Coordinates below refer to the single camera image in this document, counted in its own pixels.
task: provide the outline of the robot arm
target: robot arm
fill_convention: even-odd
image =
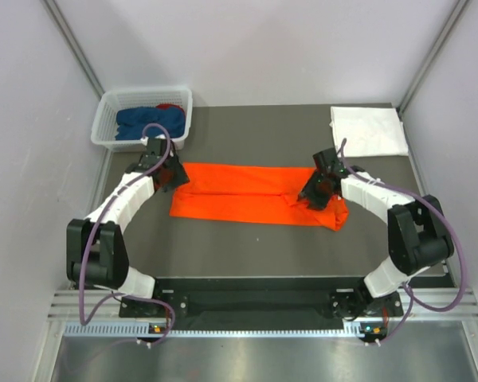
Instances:
[[[131,164],[123,175],[119,185],[104,203],[83,220],[73,219],[67,227],[67,264],[69,280],[78,282],[84,248],[90,231],[97,224],[110,199],[131,180],[147,172],[161,160],[170,141],[162,138],[149,138],[147,151],[138,163]],[[117,198],[112,207],[101,219],[96,238],[87,263],[85,278],[95,287],[118,290],[125,294],[151,298],[155,280],[143,275],[129,266],[123,233],[142,204],[159,189],[163,192],[176,189],[189,181],[186,171],[178,160],[176,152],[171,150],[166,161],[149,176],[142,177],[127,187]]]
[[[387,224],[389,255],[355,288],[356,311],[393,294],[403,283],[453,254],[453,242],[444,225],[420,202],[379,187],[379,179],[355,167],[364,182],[350,174],[334,148],[313,156],[317,170],[300,193],[309,208],[323,209],[333,194],[371,211]],[[424,197],[442,212],[439,201]]]

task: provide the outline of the white cloth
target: white cloth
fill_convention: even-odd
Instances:
[[[404,127],[395,109],[333,106],[330,126],[336,149],[347,138],[346,157],[409,154]]]

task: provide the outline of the gray table surface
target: gray table surface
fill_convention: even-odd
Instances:
[[[171,338],[147,351],[116,338],[63,340],[70,375],[58,357],[53,382],[336,381],[478,382],[460,322],[409,322],[388,343],[356,338]]]
[[[327,105],[197,107],[179,154],[182,162],[311,167],[315,152],[333,146],[330,121]],[[138,158],[138,153],[112,155],[105,195]],[[350,162],[417,191],[407,157]],[[356,276],[374,270],[388,253],[386,226],[351,202],[338,232],[169,217],[170,203],[171,194],[156,194],[124,235],[131,265],[154,277]],[[427,271],[442,273],[442,267]]]

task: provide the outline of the red cloth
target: red cloth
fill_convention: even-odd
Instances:
[[[190,182],[177,188],[170,216],[244,223],[324,226],[339,230],[349,211],[333,196],[326,209],[297,201],[314,169],[184,163]]]
[[[166,110],[168,107],[176,107],[178,109],[181,109],[182,114],[186,116],[186,113],[184,112],[184,109],[182,107],[180,107],[179,105],[174,105],[172,103],[160,103],[158,106],[156,106],[156,109]]]

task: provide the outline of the plastic basket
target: plastic basket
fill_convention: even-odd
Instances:
[[[96,145],[104,146],[112,151],[141,151],[145,146],[139,140],[116,141],[117,112],[132,107],[156,107],[160,103],[172,103],[184,109],[186,125],[182,137],[173,138],[175,147],[180,150],[190,133],[191,112],[193,110],[193,96],[191,90],[182,87],[171,88],[129,88],[112,90],[103,94],[96,117],[92,124],[90,139]]]

